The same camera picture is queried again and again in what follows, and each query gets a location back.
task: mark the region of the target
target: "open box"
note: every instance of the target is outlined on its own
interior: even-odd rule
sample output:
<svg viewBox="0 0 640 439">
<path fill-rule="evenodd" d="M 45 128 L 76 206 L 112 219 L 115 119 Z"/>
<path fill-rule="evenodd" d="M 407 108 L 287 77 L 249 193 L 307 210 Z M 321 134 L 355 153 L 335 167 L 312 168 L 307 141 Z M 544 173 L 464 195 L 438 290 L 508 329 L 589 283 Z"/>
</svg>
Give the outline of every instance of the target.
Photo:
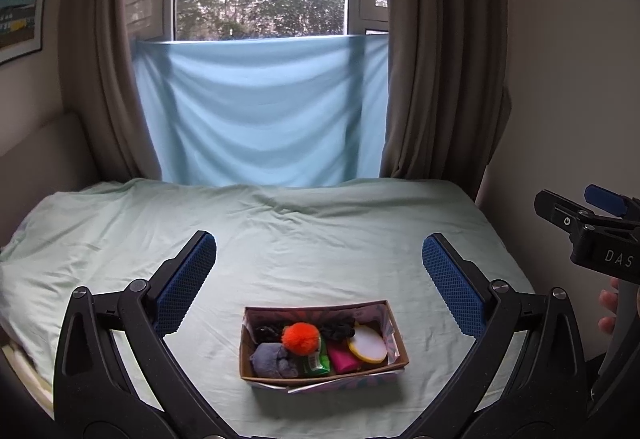
<svg viewBox="0 0 640 439">
<path fill-rule="evenodd" d="M 351 374 L 330 373 L 322 377 L 294 379 L 255 377 L 249 360 L 257 346 L 253 338 L 254 327 L 276 322 L 308 322 L 319 326 L 324 321 L 346 317 L 353 317 L 360 324 L 377 327 L 386 344 L 387 356 L 384 362 L 379 365 L 364 364 L 360 371 Z M 371 387 L 395 379 L 409 364 L 402 336 L 386 300 L 328 307 L 247 307 L 244 310 L 241 332 L 240 377 L 249 384 L 264 389 L 298 393 Z"/>
</svg>

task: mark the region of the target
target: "orange fluffy ball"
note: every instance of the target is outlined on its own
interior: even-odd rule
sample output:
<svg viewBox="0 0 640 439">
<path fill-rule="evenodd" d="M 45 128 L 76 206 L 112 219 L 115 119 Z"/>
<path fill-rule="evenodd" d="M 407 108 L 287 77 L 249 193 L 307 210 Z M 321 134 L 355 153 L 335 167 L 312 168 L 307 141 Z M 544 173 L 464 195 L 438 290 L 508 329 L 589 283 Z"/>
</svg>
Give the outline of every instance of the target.
<svg viewBox="0 0 640 439">
<path fill-rule="evenodd" d="M 286 327 L 282 333 L 282 345 L 299 356 L 308 356 L 318 349 L 320 331 L 315 325 L 298 322 Z"/>
</svg>

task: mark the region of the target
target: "blue cloth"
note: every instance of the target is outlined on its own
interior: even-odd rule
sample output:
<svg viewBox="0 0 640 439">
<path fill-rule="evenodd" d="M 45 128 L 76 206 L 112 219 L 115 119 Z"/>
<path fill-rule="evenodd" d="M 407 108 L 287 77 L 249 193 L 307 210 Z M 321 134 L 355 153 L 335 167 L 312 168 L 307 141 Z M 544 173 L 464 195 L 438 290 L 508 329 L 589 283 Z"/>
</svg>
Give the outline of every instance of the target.
<svg viewBox="0 0 640 439">
<path fill-rule="evenodd" d="M 387 35 L 137 42 L 162 179 L 331 186 L 377 177 L 387 57 Z"/>
</svg>

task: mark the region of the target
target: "metal screw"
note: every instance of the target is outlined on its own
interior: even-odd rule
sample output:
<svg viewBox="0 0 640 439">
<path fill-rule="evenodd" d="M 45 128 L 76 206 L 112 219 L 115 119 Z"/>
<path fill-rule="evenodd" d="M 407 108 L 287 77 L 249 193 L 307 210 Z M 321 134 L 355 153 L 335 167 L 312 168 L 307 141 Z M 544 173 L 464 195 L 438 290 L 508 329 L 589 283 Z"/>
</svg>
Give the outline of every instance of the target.
<svg viewBox="0 0 640 439">
<path fill-rule="evenodd" d="M 564 289 L 560 289 L 559 287 L 554 287 L 553 291 L 551 291 L 554 297 L 559 300 L 564 300 L 566 298 L 566 291 Z"/>
<path fill-rule="evenodd" d="M 509 284 L 504 280 L 494 280 L 491 283 L 491 289 L 497 293 L 506 293 L 509 290 Z"/>
<path fill-rule="evenodd" d="M 146 280 L 142 278 L 135 279 L 133 282 L 129 284 L 129 289 L 134 293 L 142 291 L 146 287 Z"/>
<path fill-rule="evenodd" d="M 82 298 L 84 295 L 86 295 L 86 287 L 76 287 L 71 293 L 73 298 Z"/>
</svg>

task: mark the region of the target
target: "blue textured grip pad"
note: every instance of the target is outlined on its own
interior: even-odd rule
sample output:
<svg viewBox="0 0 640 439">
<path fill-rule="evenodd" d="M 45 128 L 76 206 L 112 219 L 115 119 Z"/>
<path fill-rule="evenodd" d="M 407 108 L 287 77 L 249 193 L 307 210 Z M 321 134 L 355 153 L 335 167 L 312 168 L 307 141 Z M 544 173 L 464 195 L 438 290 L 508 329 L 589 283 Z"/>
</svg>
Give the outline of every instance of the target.
<svg viewBox="0 0 640 439">
<path fill-rule="evenodd" d="M 584 191 L 584 200 L 613 216 L 623 216 L 626 213 L 625 199 L 595 184 L 587 186 Z"/>
<path fill-rule="evenodd" d="M 422 263 L 462 333 L 476 339 L 482 336 L 486 327 L 484 304 L 434 237 L 424 239 Z"/>
<path fill-rule="evenodd" d="M 178 330 L 215 262 L 216 239 L 205 235 L 180 264 L 158 297 L 154 329 L 160 337 Z"/>
</svg>

